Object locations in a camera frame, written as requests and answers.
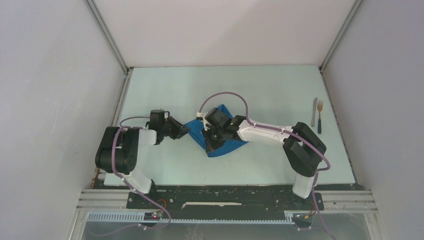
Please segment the blue cloth napkin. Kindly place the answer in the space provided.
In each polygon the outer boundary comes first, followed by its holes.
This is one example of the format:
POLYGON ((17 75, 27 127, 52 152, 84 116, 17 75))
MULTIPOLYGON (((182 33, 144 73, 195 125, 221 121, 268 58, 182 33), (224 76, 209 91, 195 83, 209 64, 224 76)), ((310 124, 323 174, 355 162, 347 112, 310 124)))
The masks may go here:
MULTIPOLYGON (((230 111, 226 108, 224 104, 221 104, 217 107, 221 112, 223 112, 226 116, 233 119, 233 115, 230 113, 230 111)), ((203 123, 198 120, 194 119, 184 125, 185 127, 190 128, 190 131, 188 134, 190 137, 204 150, 206 150, 207 144, 205 142, 205 138, 203 134, 201 133, 201 130, 204 128, 203 123)), ((219 149, 216 149, 214 151, 207 152, 207 156, 209 158, 217 158, 224 156, 226 154, 229 154, 242 146, 246 145, 248 141, 237 141, 237 140, 226 140, 224 145, 220 147, 219 149)))

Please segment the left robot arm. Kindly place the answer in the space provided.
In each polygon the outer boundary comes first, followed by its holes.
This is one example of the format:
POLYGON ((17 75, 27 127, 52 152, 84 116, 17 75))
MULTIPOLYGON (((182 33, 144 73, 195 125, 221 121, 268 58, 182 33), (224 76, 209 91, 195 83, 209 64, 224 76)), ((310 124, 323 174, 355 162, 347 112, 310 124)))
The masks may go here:
POLYGON ((95 155, 95 165, 117 176, 132 192, 140 193, 138 201, 145 208, 153 208, 158 194, 153 191, 155 182, 137 167, 138 148, 157 146, 166 137, 178 140, 190 130, 161 109, 151 110, 149 116, 125 118, 119 126, 106 127, 95 155))

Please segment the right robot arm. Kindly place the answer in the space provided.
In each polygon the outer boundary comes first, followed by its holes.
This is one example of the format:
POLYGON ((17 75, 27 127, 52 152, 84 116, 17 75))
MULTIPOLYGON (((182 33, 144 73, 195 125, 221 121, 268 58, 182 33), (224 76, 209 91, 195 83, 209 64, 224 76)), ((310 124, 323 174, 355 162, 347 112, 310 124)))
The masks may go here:
POLYGON ((208 154, 222 148, 227 141, 259 142, 282 148, 296 173, 291 204, 297 209, 310 204, 318 166, 327 148, 305 123, 275 126, 251 121, 242 115, 230 118, 216 107, 198 112, 196 116, 203 123, 201 133, 208 154))

